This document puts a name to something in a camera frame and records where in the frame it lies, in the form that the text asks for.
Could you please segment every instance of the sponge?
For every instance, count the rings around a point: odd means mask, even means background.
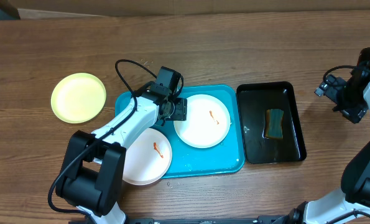
[[[280,109],[266,111],[264,138],[283,139],[283,114],[284,112]]]

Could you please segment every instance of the table surface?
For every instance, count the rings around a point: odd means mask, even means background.
[[[303,162],[246,163],[235,174],[161,180],[126,187],[119,199],[129,217],[245,218],[287,214],[340,186],[347,163],[370,140],[369,114],[351,124],[314,94],[326,70],[354,65],[370,47],[370,11],[117,17],[0,21],[0,223],[66,223],[47,204],[70,136],[91,132],[114,116],[124,91],[117,59],[179,71],[185,85],[288,81],[293,84],[308,156]],[[121,65],[138,88],[151,80]],[[107,89],[101,114],[67,124],[50,96],[65,76],[88,72]],[[349,71],[336,74],[347,79]],[[71,208],[54,197],[58,207]],[[355,223],[370,223],[361,218]]]

